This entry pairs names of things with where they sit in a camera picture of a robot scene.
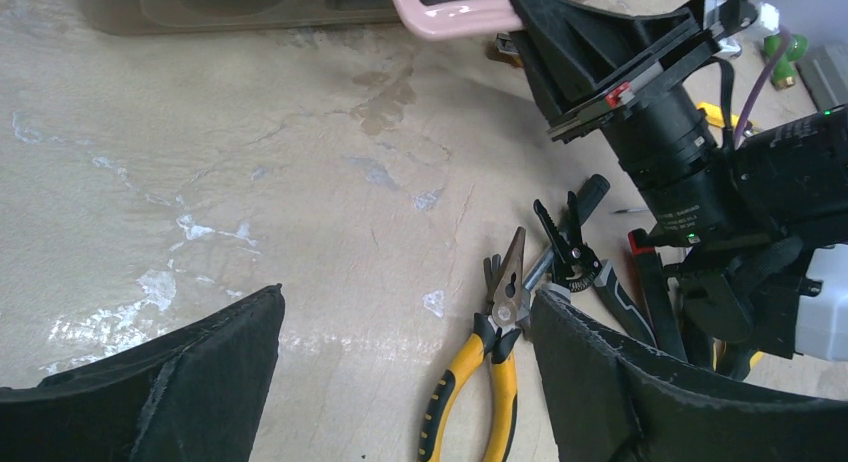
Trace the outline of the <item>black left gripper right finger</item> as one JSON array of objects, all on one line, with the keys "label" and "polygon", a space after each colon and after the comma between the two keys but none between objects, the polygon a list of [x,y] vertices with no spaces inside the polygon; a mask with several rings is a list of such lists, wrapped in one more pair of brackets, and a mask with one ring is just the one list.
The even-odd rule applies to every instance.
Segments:
[{"label": "black left gripper right finger", "polygon": [[682,362],[541,289],[532,341],[563,461],[843,461],[847,406]]}]

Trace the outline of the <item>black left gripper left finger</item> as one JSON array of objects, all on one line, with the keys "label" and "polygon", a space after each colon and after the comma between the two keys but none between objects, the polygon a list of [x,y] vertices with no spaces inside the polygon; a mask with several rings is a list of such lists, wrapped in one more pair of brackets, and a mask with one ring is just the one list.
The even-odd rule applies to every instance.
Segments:
[{"label": "black left gripper left finger", "polygon": [[134,348],[1,392],[5,461],[246,461],[278,360],[270,285]]}]

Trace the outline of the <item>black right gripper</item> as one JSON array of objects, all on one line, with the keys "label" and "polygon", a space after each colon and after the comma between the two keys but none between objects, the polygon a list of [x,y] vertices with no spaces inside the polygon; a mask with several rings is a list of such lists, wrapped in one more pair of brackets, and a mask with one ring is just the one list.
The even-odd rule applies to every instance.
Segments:
[{"label": "black right gripper", "polygon": [[524,26],[513,43],[551,138],[600,131],[656,219],[661,244],[733,238],[739,197],[726,154],[683,86],[714,53],[694,14],[509,1]]}]

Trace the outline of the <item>beige plastic tool box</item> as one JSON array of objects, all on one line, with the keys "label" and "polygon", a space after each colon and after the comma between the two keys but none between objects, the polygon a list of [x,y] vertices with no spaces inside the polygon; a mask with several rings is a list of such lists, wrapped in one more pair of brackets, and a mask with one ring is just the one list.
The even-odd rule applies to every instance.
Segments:
[{"label": "beige plastic tool box", "polygon": [[77,0],[113,35],[394,23],[392,0]]}]

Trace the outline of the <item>yellow black pliers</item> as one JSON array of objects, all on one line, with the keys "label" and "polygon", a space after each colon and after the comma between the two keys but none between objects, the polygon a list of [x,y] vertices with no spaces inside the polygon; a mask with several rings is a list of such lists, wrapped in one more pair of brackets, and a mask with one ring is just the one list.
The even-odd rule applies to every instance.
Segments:
[{"label": "yellow black pliers", "polygon": [[486,306],[474,314],[472,331],[435,385],[419,432],[417,459],[438,461],[451,409],[466,382],[486,361],[491,363],[493,415],[485,461],[505,461],[517,421],[518,386],[513,348],[523,295],[526,230],[519,226],[498,270],[487,280]]}]

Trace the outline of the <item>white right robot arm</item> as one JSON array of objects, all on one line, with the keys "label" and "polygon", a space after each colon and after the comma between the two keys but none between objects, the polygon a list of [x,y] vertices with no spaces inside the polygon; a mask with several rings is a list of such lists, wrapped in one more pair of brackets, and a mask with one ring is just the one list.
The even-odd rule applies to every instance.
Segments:
[{"label": "white right robot arm", "polygon": [[655,227],[634,250],[679,247],[664,278],[688,323],[721,341],[716,371],[745,378],[759,352],[843,360],[847,111],[746,136],[722,40],[764,14],[750,0],[689,0],[630,16],[571,0],[509,0],[512,35],[553,140],[599,131]]}]

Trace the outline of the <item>red black folding tool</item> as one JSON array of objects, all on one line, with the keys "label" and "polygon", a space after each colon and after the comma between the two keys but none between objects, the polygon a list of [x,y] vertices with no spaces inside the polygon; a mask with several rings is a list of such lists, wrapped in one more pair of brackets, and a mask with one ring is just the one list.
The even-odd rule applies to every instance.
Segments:
[{"label": "red black folding tool", "polygon": [[649,312],[657,347],[671,356],[687,362],[677,317],[669,297],[669,288],[663,273],[663,264],[655,247],[649,244],[644,229],[628,233],[631,253]]}]

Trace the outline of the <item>yellow black utility knife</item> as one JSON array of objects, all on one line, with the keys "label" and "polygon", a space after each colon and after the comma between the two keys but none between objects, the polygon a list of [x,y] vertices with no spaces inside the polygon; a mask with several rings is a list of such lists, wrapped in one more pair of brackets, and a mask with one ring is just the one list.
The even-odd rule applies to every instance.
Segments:
[{"label": "yellow black utility knife", "polygon": [[518,50],[508,33],[498,33],[486,46],[485,55],[489,60],[506,63],[516,68],[523,67]]}]

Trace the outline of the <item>black grey pruning shears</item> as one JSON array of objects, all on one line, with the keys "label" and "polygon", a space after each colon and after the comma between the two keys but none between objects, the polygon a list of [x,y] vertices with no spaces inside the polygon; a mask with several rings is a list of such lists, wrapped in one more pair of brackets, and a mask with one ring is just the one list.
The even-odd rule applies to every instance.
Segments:
[{"label": "black grey pruning shears", "polygon": [[540,200],[534,201],[534,212],[552,249],[552,282],[572,293],[595,289],[603,306],[627,335],[655,347],[657,342],[653,329],[625,292],[611,261],[600,259],[584,240],[582,225],[603,197],[602,192],[595,190],[570,192],[565,216],[559,224],[554,222]]}]

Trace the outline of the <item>yellow black screwdriver large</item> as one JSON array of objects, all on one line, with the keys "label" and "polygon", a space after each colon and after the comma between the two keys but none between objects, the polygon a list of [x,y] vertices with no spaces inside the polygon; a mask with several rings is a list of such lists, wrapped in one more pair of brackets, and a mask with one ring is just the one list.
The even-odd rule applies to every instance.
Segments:
[{"label": "yellow black screwdriver large", "polygon": [[763,356],[761,351],[719,341],[713,347],[713,369],[719,375],[744,381]]}]

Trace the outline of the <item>green orange spray nozzle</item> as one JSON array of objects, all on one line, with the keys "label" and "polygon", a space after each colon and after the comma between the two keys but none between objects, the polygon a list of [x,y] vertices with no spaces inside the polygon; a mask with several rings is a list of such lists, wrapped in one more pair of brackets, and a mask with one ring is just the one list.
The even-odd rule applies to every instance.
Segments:
[{"label": "green orange spray nozzle", "polygon": [[[779,35],[771,35],[763,40],[762,55],[765,61],[772,58],[780,44],[781,38]],[[805,36],[801,34],[792,35],[791,43],[776,62],[771,75],[771,84],[776,90],[785,90],[796,84],[798,72],[794,63],[805,55],[808,46],[809,42]]]}]

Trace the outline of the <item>grey sharpening stone block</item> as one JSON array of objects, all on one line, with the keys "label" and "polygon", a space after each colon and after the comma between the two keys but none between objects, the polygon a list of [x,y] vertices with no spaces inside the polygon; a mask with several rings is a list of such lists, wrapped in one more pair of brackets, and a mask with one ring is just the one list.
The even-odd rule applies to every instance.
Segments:
[{"label": "grey sharpening stone block", "polygon": [[847,44],[810,49],[796,63],[800,77],[818,110],[847,103]]}]

